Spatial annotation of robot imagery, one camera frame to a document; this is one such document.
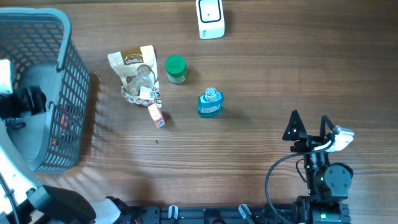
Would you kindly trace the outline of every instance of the clear bottle cap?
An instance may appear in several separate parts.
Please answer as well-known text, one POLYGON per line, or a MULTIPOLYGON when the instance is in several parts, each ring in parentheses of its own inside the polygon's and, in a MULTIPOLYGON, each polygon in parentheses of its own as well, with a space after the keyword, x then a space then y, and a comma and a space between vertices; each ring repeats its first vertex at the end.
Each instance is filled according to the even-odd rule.
POLYGON ((214 101, 217 98, 217 90, 213 87, 209 87, 206 89, 205 98, 208 101, 214 101))

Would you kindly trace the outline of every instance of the green jar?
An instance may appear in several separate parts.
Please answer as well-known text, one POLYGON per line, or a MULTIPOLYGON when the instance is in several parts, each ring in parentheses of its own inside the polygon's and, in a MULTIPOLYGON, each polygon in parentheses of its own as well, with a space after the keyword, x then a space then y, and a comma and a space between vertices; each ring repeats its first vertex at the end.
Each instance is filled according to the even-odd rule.
POLYGON ((179 84, 187 78, 187 64, 180 55, 171 55, 166 60, 166 72, 170 82, 179 84))

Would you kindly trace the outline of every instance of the snack bag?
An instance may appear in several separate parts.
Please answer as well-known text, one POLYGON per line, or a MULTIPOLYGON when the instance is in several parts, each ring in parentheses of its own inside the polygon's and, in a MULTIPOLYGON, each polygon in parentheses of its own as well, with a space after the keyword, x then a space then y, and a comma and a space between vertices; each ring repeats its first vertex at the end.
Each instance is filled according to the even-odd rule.
POLYGON ((153 46, 108 54, 108 60, 123 83, 120 92, 128 102, 162 107, 153 46))

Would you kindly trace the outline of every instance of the basket handle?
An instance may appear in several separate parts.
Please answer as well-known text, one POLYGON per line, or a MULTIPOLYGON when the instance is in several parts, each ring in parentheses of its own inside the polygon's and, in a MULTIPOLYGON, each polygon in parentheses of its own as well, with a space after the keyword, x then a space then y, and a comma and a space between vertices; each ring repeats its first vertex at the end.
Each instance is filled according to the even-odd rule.
POLYGON ((63 25, 63 37, 60 47, 60 52, 57 59, 57 72, 63 70, 65 66, 65 60, 67 59, 68 46, 70 37, 72 35, 72 24, 69 17, 59 9, 54 8, 28 8, 28 7, 3 7, 0 8, 1 14, 12 14, 13 16, 52 16, 58 19, 63 25))

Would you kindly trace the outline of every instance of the green lid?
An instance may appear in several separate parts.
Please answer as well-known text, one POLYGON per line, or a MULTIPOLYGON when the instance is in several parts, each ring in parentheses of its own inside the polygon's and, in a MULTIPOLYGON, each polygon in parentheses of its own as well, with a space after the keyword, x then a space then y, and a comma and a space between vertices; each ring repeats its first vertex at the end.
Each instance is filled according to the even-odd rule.
POLYGON ((175 77, 181 77, 187 71, 185 59, 180 55, 171 55, 166 60, 166 72, 175 77))

